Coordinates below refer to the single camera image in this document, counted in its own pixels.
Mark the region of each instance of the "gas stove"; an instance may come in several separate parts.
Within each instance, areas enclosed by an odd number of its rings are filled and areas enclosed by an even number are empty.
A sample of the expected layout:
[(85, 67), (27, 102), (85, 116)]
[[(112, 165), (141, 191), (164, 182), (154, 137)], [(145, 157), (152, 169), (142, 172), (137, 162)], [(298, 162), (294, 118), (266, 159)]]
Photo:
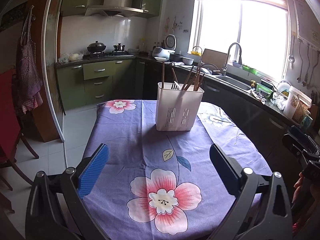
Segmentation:
[(124, 57), (124, 56), (133, 56), (130, 55), (126, 50), (113, 51), (113, 52), (96, 52), (83, 56), (83, 59), (90, 58), (104, 58), (104, 57)]

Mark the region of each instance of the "cutting board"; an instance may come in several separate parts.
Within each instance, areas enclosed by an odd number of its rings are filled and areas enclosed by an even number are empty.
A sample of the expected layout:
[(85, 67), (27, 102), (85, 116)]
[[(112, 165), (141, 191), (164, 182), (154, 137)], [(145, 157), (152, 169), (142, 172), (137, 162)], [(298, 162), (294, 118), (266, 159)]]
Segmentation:
[(214, 64), (218, 67), (218, 69), (222, 69), (226, 61), (226, 57), (227, 57), (226, 53), (215, 51), (212, 49), (204, 49), (201, 60), (204, 63)]

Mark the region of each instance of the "white plastic container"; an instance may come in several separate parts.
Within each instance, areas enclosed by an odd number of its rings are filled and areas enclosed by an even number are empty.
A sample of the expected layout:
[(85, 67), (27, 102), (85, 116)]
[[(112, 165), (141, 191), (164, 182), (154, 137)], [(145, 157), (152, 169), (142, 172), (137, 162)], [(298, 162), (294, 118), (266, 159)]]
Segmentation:
[(311, 98), (306, 96), (300, 90), (291, 86), (289, 88), (289, 96), (284, 107), (283, 113), (296, 123), (300, 124), (307, 110), (311, 107)]
[(158, 83), (156, 108), (156, 128), (158, 131), (190, 131), (196, 120), (204, 91), (193, 91), (191, 85), (187, 91), (171, 89), (172, 83)]

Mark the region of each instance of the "plate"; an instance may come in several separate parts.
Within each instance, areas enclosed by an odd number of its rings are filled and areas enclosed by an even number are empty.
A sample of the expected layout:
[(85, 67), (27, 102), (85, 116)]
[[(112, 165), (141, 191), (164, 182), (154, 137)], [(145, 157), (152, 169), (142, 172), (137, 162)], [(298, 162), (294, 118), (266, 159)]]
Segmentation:
[(157, 61), (161, 61), (161, 62), (166, 62), (166, 61), (169, 60), (168, 58), (165, 58), (165, 57), (155, 57), (155, 59), (156, 59)]

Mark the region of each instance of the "checkered apron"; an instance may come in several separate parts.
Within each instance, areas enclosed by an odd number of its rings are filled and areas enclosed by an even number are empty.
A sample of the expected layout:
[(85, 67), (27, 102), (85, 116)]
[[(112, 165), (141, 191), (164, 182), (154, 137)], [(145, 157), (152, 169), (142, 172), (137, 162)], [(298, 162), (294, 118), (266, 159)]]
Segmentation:
[(36, 43), (31, 40), (30, 36), (33, 7), (33, 5), (30, 7), (24, 22), (17, 49), (16, 72), (19, 80), (21, 108), (24, 113), (42, 104), (39, 93), (42, 80), (36, 67)]

